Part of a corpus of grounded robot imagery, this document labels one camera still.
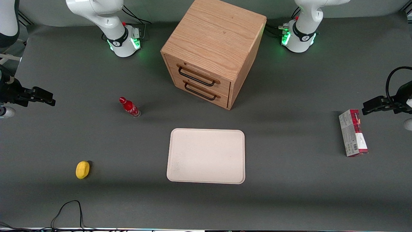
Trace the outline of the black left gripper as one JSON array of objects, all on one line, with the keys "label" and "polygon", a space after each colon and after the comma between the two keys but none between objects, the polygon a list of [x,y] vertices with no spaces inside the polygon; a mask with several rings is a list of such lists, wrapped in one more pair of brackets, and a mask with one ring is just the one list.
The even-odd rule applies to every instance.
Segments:
[{"label": "black left gripper", "polygon": [[389,94],[389,83],[386,82],[385,93],[387,97],[377,96],[363,103],[362,114],[364,116],[373,112],[387,111],[387,104],[389,101],[389,110],[393,110],[394,114],[400,112],[412,114],[412,108],[408,104],[411,101],[412,95],[412,81],[400,86],[397,93],[393,96]]}]

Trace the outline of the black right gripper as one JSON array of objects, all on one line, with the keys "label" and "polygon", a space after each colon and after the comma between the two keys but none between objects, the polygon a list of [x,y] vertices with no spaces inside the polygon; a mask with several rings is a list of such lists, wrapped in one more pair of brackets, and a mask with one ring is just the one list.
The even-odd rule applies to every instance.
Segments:
[{"label": "black right gripper", "polygon": [[26,91],[28,89],[24,88],[18,79],[2,77],[0,81],[0,102],[1,104],[18,104],[22,107],[27,107],[29,102],[41,102],[52,107],[56,104],[53,94],[43,88],[33,87],[32,96]]}]

